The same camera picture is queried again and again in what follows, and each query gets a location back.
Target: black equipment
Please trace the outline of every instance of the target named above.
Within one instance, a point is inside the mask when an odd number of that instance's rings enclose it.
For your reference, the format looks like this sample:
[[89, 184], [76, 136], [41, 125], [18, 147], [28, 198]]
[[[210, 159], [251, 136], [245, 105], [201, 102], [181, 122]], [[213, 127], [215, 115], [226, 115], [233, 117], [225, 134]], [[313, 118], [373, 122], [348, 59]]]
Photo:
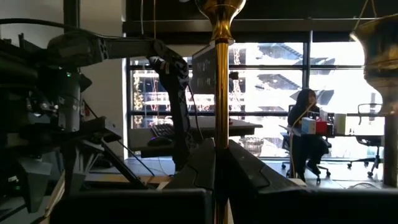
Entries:
[[20, 38], [20, 47], [0, 40], [1, 157], [14, 158], [29, 212], [36, 212], [44, 196], [52, 165], [43, 154], [60, 150], [65, 163], [65, 195], [79, 191], [99, 153], [138, 189], [147, 187], [114, 155], [104, 142], [118, 141], [119, 131], [106, 118], [80, 124], [80, 93], [91, 81], [76, 68], [106, 59], [146, 56], [169, 92], [174, 120], [174, 161], [186, 163], [192, 137], [185, 102], [188, 85], [186, 61], [156, 39], [103, 37], [54, 22], [34, 19], [0, 19], [0, 24], [31, 23], [68, 28], [46, 49]]
[[150, 128], [155, 136], [174, 138], [174, 127], [171, 124], [156, 124]]

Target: dark hair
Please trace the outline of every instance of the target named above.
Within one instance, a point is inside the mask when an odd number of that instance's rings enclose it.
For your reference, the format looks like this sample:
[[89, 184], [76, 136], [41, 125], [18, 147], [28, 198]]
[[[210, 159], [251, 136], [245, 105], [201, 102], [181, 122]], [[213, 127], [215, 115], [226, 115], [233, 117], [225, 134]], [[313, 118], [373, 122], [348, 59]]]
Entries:
[[297, 100], [296, 100], [296, 105], [297, 106], [307, 106], [308, 105], [308, 97], [310, 94], [314, 94], [316, 96], [315, 92], [311, 90], [310, 88], [302, 89], [300, 93], [298, 93]]

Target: brass pole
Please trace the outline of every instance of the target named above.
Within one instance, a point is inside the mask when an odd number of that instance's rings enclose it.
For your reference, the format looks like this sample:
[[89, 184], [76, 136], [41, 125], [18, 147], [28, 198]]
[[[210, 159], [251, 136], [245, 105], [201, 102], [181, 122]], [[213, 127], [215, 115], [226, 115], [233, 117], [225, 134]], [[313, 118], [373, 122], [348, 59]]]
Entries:
[[229, 141], [229, 118], [228, 118], [228, 40], [216, 40], [217, 72], [216, 72], [216, 94], [215, 114], [216, 133], [215, 144], [217, 150], [227, 149]]
[[[217, 151], [228, 148], [229, 118], [228, 118], [228, 46], [234, 43], [231, 35], [231, 22], [244, 7], [246, 0], [195, 0], [200, 12], [205, 15], [213, 27], [210, 44], [215, 45], [217, 52], [215, 114]], [[216, 223], [228, 223], [228, 203], [216, 204]]]

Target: large window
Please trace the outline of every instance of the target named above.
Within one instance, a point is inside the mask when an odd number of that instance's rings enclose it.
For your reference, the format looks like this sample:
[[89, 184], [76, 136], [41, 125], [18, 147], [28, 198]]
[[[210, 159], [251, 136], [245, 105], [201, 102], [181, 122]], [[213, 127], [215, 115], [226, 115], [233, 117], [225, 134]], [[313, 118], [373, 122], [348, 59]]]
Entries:
[[[317, 92], [318, 104], [331, 113], [348, 113], [347, 132], [371, 130], [384, 126], [383, 118], [369, 117], [378, 112], [380, 94], [363, 78], [364, 55], [356, 42], [310, 43], [245, 43], [229, 49], [230, 70], [239, 72], [238, 80], [229, 84], [229, 110], [239, 113], [232, 118], [261, 124], [252, 136], [231, 137], [237, 142], [257, 139], [263, 142], [261, 156], [287, 157], [282, 149], [283, 130], [289, 105], [294, 105], [303, 85]], [[188, 64], [192, 58], [186, 57]], [[159, 76], [148, 67], [146, 59], [131, 60], [131, 128], [148, 128], [154, 124], [172, 123], [169, 96]], [[192, 95], [186, 92], [188, 109], [193, 115], [193, 98], [200, 115], [214, 116], [214, 95]], [[333, 138], [325, 157], [358, 158], [373, 156], [374, 148], [360, 145], [356, 138]]]
[[[301, 70], [232, 70], [239, 72], [229, 89], [230, 111], [288, 111], [302, 86]], [[153, 70], [133, 71], [133, 111], [170, 111], [169, 96]], [[188, 109], [193, 111], [186, 90]], [[214, 95], [194, 93], [198, 111], [214, 111]]]
[[[384, 118], [375, 115], [382, 103], [381, 95], [364, 79], [362, 47], [357, 42], [312, 43], [309, 87], [318, 95], [318, 105], [327, 112], [347, 113], [346, 132], [383, 129]], [[375, 147], [358, 143], [354, 137], [329, 139], [331, 157], [363, 158], [374, 156]]]

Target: robotic arm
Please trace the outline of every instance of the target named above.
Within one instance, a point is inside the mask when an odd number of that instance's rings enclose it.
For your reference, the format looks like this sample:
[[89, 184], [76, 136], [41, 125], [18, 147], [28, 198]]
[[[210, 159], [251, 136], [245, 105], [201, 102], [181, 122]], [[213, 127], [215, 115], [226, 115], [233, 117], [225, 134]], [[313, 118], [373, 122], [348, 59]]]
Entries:
[[147, 57], [167, 90], [176, 135], [173, 159], [176, 170], [185, 165], [192, 142], [185, 90], [189, 84], [188, 63], [157, 39], [100, 37], [70, 32], [52, 39], [40, 61], [58, 67], [84, 67], [107, 59]]
[[161, 40], [101, 37], [80, 31], [69, 32], [50, 40], [39, 60], [67, 68], [85, 67], [107, 59], [141, 56], [153, 62], [160, 58], [179, 70], [179, 75], [187, 75], [186, 61]]

